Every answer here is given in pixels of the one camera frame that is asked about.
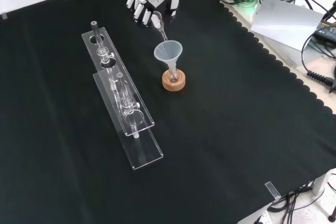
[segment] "white floor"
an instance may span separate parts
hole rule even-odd
[[[331,176],[329,183],[336,189],[336,176]],[[317,197],[313,193],[307,192],[301,194],[296,202],[295,208],[304,207],[312,203]],[[336,192],[333,191],[329,185],[325,187],[324,194],[314,204],[294,211],[293,224],[330,224],[328,216],[332,214],[336,207]],[[266,212],[261,218],[263,224],[281,224],[281,219],[284,212],[273,213]]]

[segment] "white paper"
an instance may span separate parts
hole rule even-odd
[[[289,47],[302,50],[323,14],[280,0],[264,0],[251,30]]]

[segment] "acrylic stand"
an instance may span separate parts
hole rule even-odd
[[[105,28],[91,23],[82,34],[98,73],[93,75],[133,169],[163,157],[150,127],[154,121]]]

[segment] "wooden base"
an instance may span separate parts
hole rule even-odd
[[[185,86],[185,74],[182,72],[180,69],[178,71],[181,74],[181,79],[178,82],[170,82],[167,80],[167,73],[169,70],[167,70],[165,73],[162,75],[162,85],[165,89],[168,91],[179,91],[184,88]]]

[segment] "table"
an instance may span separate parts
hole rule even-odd
[[[327,126],[332,122],[311,125],[322,132],[307,134],[303,130],[309,124],[309,120],[304,119],[310,118],[311,112],[331,118],[328,111],[312,96],[303,96],[307,91],[300,82],[287,74],[252,40],[251,35],[233,22],[229,12],[224,10],[222,13],[216,0],[200,1],[216,12],[199,10],[197,2],[189,1],[190,8],[181,6],[176,19],[177,22],[184,20],[186,24],[181,26],[179,23],[180,26],[167,29],[168,36],[188,45],[178,63],[189,76],[189,88],[183,95],[166,94],[161,89],[164,67],[158,65],[153,57],[145,58],[152,55],[153,46],[160,39],[151,30],[138,28],[127,18],[129,13],[124,8],[125,0],[113,0],[119,8],[118,12],[115,6],[111,6],[111,0],[51,0],[10,13],[8,20],[1,22],[1,33],[4,35],[1,41],[4,44],[0,47],[4,55],[1,67],[5,77],[10,77],[2,78],[6,92],[1,99],[4,99],[2,104],[7,104],[2,125],[8,127],[2,129],[7,141],[1,156],[4,157],[2,168],[5,168],[2,174],[6,174],[1,180],[5,186],[1,189],[6,190],[2,190],[1,194],[4,194],[2,199],[7,199],[10,191],[20,199],[19,203],[15,198],[4,203],[6,208],[1,209],[4,211],[1,217],[15,216],[34,223],[41,222],[45,217],[50,219],[50,216],[58,223],[68,223],[70,217],[71,223],[78,218],[92,223],[91,220],[106,222],[116,217],[119,223],[134,223],[139,218],[150,219],[152,223],[158,219],[165,223],[176,220],[180,223],[217,223],[228,219],[232,223],[239,220],[239,215],[246,216],[257,210],[260,202],[271,202],[265,182],[276,181],[279,191],[287,192],[293,184],[296,186],[313,179],[313,175],[320,175],[318,165],[312,164],[309,169],[304,167],[302,170],[291,167],[291,160],[274,152],[274,148],[284,145],[289,156],[294,156],[300,146],[277,140],[295,138],[305,143],[307,138],[313,139],[310,142],[313,148],[307,149],[307,155],[312,155],[312,149],[314,154],[320,150],[323,154],[321,164],[329,167],[334,159],[333,152],[324,151],[322,143],[331,144],[328,135],[333,131]],[[196,15],[210,15],[214,20],[220,20],[216,25],[221,29],[208,23],[212,19],[197,22]],[[139,92],[143,92],[141,95],[156,122],[153,133],[157,140],[161,139],[159,144],[165,158],[161,164],[141,173],[134,174],[128,170],[129,164],[116,142],[107,111],[92,76],[88,74],[94,71],[80,34],[90,29],[89,23],[93,18],[98,18],[98,22],[102,20],[107,30],[111,31],[110,36],[130,74],[142,76],[134,82]],[[65,32],[66,25],[72,29]],[[224,31],[229,28],[233,34]],[[215,37],[222,36],[227,40],[216,43],[210,39],[214,33]],[[125,40],[126,36],[135,36],[137,40]],[[192,43],[188,41],[189,36],[193,38]],[[252,50],[232,47],[235,41],[230,40],[232,36],[249,36],[244,43]],[[222,53],[223,45],[229,54]],[[288,118],[283,113],[291,110],[292,104],[284,107],[285,101],[278,100],[280,93],[275,92],[278,87],[269,85],[265,88],[263,66],[271,66],[268,76],[283,78],[281,83],[277,83],[281,88],[291,88],[293,93],[311,105],[308,113],[303,106],[293,108],[300,111],[297,115],[299,122],[293,121],[294,115]],[[203,103],[207,94],[214,90],[209,83],[204,83],[201,75],[204,69],[211,69],[207,71],[207,77],[220,84],[212,99],[224,102],[224,106]],[[234,78],[228,81],[227,76],[216,74],[223,70]],[[249,87],[254,89],[245,93]],[[16,90],[19,90],[20,96],[16,95]],[[285,93],[283,98],[296,105],[297,101],[288,97],[288,92]],[[272,101],[279,103],[278,116],[288,118],[291,125],[286,125],[284,120],[277,120],[278,124],[274,124]],[[190,113],[195,108],[200,111],[199,114]],[[185,119],[184,124],[175,123],[180,117]],[[292,132],[281,131],[284,135],[280,135],[280,125],[292,128]],[[264,159],[253,160],[255,155],[251,148],[254,147],[268,150],[260,153]],[[273,158],[281,159],[281,165],[276,164],[276,170],[265,165]],[[292,184],[283,180],[281,173],[293,173],[296,182]],[[21,191],[22,182],[26,190]],[[38,216],[34,214],[37,206],[40,211]]]
[[[335,0],[316,0],[322,6],[329,9],[332,6],[332,3]],[[297,2],[297,5],[305,5],[303,2]],[[249,30],[253,23],[253,13],[256,9],[256,6],[250,8],[244,8],[239,6],[230,6],[225,5],[225,7],[229,8],[229,10],[235,15],[239,22],[242,23],[243,26],[247,27]],[[318,12],[325,13],[325,11],[313,3],[314,10]],[[328,106],[332,109],[333,113],[336,111],[336,94],[329,94],[328,88],[316,83],[314,80],[306,77],[306,71],[299,64],[301,62],[300,52],[295,49],[292,49],[286,45],[283,45],[277,41],[266,38],[262,35],[254,33],[254,35],[260,40],[260,42],[267,48],[273,55],[277,56],[277,59],[281,60],[284,66],[287,66],[291,72],[295,73],[299,79],[301,79],[305,85],[307,85],[311,92],[317,95],[317,98],[324,102],[325,106]],[[323,74],[328,77],[333,77],[333,69],[335,65],[335,61],[324,56],[323,54],[316,52],[315,50],[307,47],[305,50],[305,58],[308,60],[308,68],[313,69],[313,71]],[[331,171],[326,173],[325,175],[316,179],[314,184],[313,193],[318,196],[323,192],[323,189],[329,180],[331,175]],[[256,220],[261,214],[266,211],[266,209],[270,206],[270,204],[261,208],[259,211],[251,214],[245,219],[241,220],[238,224],[251,224]]]

